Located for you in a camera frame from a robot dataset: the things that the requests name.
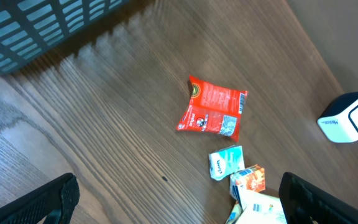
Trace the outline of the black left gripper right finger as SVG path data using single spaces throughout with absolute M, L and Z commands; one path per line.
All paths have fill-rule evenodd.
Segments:
M 278 191 L 288 224 L 358 224 L 358 209 L 291 172 Z

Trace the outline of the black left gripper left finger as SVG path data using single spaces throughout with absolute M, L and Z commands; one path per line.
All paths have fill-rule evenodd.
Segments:
M 66 173 L 0 208 L 0 223 L 69 224 L 80 199 L 76 176 Z

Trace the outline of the cream snack bag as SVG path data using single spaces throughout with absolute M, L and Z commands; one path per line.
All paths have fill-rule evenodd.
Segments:
M 236 203 L 226 224 L 287 224 L 281 201 L 278 197 L 246 189 L 231 191 Z

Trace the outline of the orange tissue pack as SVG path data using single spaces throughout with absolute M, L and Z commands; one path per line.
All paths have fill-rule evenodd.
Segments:
M 265 169 L 258 164 L 230 175 L 230 195 L 238 200 L 239 190 L 261 192 L 266 189 Z

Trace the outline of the teal tissue pack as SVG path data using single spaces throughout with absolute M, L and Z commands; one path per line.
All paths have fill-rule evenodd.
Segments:
M 209 171 L 214 180 L 225 177 L 245 169 L 242 146 L 230 146 L 209 154 Z

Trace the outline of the red snack packet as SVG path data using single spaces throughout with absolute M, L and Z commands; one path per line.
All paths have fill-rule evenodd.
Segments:
M 249 92 L 224 88 L 192 75 L 189 81 L 191 97 L 177 130 L 220 134 L 238 141 Z

